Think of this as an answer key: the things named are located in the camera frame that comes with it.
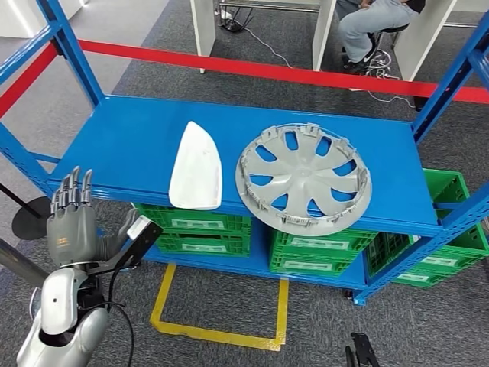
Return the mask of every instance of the red rope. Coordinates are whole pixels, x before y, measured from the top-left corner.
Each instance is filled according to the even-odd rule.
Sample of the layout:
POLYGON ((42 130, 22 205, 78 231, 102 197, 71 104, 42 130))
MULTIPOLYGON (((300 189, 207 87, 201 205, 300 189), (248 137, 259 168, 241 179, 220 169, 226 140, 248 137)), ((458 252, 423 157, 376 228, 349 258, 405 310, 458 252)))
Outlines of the red rope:
POLYGON ((57 56, 57 53, 54 46, 48 44, 39 56, 26 67, 19 78, 0 96, 0 117, 5 115, 14 103, 20 98, 27 88, 34 83, 34 80, 38 79, 38 76, 57 56))
MULTIPOLYGON (((180 52, 154 50, 150 48, 107 44, 103 42, 79 40, 82 50, 98 54, 129 57, 133 59, 170 63, 181 67, 195 67, 260 78, 284 80, 294 83, 331 86, 334 88, 355 88, 371 92, 398 94, 404 96, 429 97, 437 84, 426 82, 407 82, 404 80, 383 80, 365 76, 341 73, 317 72, 306 69, 290 69, 266 63, 252 63, 229 60, 220 57, 203 57, 180 52)), ((460 102, 489 103, 489 92, 485 88, 463 87, 454 100, 460 102)))

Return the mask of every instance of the crate label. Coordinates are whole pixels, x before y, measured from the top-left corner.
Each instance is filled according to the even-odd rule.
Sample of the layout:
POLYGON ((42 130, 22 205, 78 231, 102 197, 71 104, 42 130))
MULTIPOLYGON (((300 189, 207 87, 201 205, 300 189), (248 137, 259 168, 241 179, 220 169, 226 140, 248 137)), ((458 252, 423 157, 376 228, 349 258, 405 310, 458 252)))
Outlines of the crate label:
POLYGON ((311 248, 332 248, 337 250, 346 250, 349 248, 349 241, 328 241, 326 239, 303 239, 296 237, 291 242, 295 247, 311 247, 311 248))
POLYGON ((190 245, 183 243, 182 250, 185 251, 199 251, 199 252, 226 252, 226 246, 211 246, 211 245, 190 245))
POLYGON ((457 260, 453 258, 437 258, 434 256, 428 256, 427 258, 423 259, 423 261, 425 264, 432 264, 432 265, 443 265, 443 266, 455 266, 457 265, 457 260))
POLYGON ((398 279, 404 279, 405 281, 428 281, 429 277, 428 275, 414 275, 414 274, 401 274, 398 279))
POLYGON ((284 268, 288 269, 302 269, 302 270, 320 270, 320 271, 332 271, 333 264, 315 264, 312 262, 299 262, 286 260, 284 263, 284 268))
POLYGON ((224 229, 224 223, 220 220, 193 220, 193 219, 171 219, 172 227, 224 229))

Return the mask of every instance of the crate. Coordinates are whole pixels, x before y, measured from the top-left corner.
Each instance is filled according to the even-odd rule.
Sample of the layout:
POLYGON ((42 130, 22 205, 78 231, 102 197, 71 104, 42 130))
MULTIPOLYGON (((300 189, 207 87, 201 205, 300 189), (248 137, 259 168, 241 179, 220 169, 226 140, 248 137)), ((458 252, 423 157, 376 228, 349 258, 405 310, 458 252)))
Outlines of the crate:
POLYGON ((195 255, 250 255, 250 236, 164 233, 156 240, 156 245, 162 252, 195 255))
POLYGON ((272 246, 276 254, 353 260, 377 235, 377 232, 344 229, 333 235, 302 237, 273 230, 272 246))
POLYGON ((165 232, 250 235, 251 218, 230 216, 201 210, 167 208, 148 204, 134 204, 140 214, 155 222, 165 232))
POLYGON ((408 235, 379 233, 367 248, 367 262, 371 276, 398 257, 410 245, 408 235))
POLYGON ((394 280, 395 283, 412 285, 413 287, 429 288, 449 278, 450 274, 437 274, 429 271, 410 269, 394 280))
POLYGON ((288 254, 272 254, 270 270, 279 273, 297 273, 337 277, 352 260, 342 258, 316 258, 288 254))
MULTIPOLYGON (((459 172, 425 169, 424 174, 434 203, 460 203, 469 197, 463 176, 459 172)), ((450 210, 436 211, 440 219, 448 213, 450 210)), ((383 233, 376 237, 368 249, 371 276, 390 263, 412 243, 414 239, 408 235, 383 233)), ((481 225, 477 224, 415 265, 415 268, 455 274, 488 255, 487 240, 481 225)))

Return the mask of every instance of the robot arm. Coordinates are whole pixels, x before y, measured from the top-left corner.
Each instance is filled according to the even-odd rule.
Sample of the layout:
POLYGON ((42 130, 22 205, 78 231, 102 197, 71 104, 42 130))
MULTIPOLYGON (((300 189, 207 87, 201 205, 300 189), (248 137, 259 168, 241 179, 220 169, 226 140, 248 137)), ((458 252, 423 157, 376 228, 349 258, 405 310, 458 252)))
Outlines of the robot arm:
POLYGON ((92 171, 78 188, 79 167, 51 201, 48 247, 60 267, 44 282, 41 309, 17 355, 20 367, 85 367, 107 328, 109 311, 99 274, 133 267, 161 233, 136 209, 115 235, 98 237, 91 203, 92 171), (125 243, 131 243, 121 249, 125 243))

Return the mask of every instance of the yellow floor marking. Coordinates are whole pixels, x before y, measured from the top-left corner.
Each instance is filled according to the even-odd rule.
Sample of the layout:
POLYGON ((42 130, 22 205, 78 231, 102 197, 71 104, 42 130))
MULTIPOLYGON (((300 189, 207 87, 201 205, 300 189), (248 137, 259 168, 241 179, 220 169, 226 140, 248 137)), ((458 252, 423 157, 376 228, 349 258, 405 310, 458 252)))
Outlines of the yellow floor marking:
POLYGON ((160 290, 158 292, 158 296, 155 302, 155 307, 152 309, 149 319, 151 324, 160 333, 185 335, 193 339, 273 351, 279 351, 282 344, 285 344, 285 333, 288 325, 288 280, 280 280, 278 287, 278 305, 277 308, 277 329, 275 339, 268 339, 161 321, 160 318, 170 291, 170 286, 171 285, 173 276, 175 274, 176 268, 177 266, 175 264, 168 264, 167 266, 165 273, 163 275, 160 290))

